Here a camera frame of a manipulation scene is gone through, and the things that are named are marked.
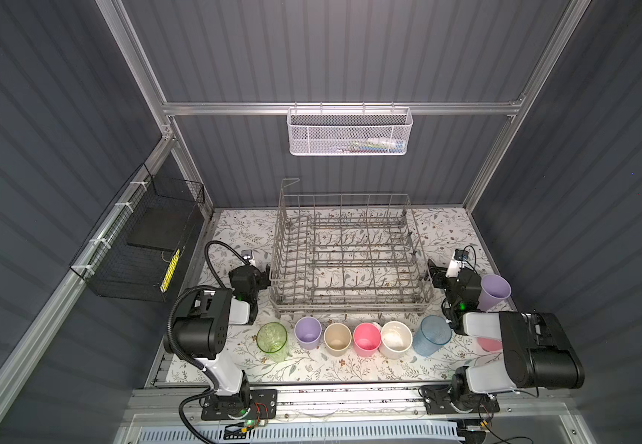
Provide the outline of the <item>light purple cup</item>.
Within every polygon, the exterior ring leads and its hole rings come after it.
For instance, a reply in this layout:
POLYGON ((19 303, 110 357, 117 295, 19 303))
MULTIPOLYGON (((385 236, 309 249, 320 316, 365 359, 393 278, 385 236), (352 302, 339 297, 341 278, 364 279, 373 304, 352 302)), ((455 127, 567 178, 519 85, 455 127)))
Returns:
POLYGON ((477 308, 483 312, 510 298, 513 292, 511 284, 498 275, 485 275, 480 281, 480 286, 477 308))

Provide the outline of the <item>blue transparent cup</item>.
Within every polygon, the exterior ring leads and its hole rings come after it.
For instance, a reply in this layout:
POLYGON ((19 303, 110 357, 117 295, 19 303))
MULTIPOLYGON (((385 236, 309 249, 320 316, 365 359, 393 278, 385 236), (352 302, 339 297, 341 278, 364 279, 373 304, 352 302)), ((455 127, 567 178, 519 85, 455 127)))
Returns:
POLYGON ((413 350, 420 356, 428 357, 448 344, 452 340, 452 334, 444 317, 426 316, 413 337, 413 350))

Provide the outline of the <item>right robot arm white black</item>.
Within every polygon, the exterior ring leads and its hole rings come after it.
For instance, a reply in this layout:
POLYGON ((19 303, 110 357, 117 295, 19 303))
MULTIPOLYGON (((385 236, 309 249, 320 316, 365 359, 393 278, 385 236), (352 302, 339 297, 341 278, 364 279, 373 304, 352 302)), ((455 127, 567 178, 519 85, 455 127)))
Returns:
POLYGON ((583 387, 585 369, 555 314, 492 312, 511 296, 511 285, 501 276, 479 275, 465 260, 448 268, 428 260, 426 275, 445 293, 442 312, 453 333, 501 344, 498 360, 454 372, 447 396, 455 411, 496 413, 498 394, 583 387))

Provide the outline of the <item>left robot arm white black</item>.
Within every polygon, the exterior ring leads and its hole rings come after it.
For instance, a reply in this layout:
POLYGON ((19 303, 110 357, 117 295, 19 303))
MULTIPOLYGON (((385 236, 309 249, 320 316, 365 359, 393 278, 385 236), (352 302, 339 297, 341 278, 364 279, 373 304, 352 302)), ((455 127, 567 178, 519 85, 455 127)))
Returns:
POLYGON ((232 286, 199 285, 182 292, 167 321, 164 348, 202 371, 212 392, 203 406, 246 414, 252 402, 247 375, 224 352, 230 326, 252 325, 258 295, 270 285, 269 270, 239 266, 229 273, 232 286))

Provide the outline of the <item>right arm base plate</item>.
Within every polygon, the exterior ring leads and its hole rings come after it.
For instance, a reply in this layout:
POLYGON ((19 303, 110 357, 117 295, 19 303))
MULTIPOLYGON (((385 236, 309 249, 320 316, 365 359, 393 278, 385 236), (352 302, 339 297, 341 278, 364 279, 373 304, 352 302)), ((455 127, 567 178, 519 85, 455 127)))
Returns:
POLYGON ((428 414, 496 414, 498 400, 489 394, 460 392, 450 385, 424 385, 418 389, 428 414))

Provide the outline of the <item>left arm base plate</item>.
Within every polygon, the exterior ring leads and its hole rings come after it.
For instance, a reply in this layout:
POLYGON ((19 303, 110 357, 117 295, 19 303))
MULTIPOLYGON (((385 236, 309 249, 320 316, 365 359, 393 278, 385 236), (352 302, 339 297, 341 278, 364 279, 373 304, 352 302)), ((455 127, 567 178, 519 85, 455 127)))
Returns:
POLYGON ((235 395, 211 395, 200 401, 203 421, 223 420, 269 420, 277 414, 277 390, 252 390, 242 391, 235 395))

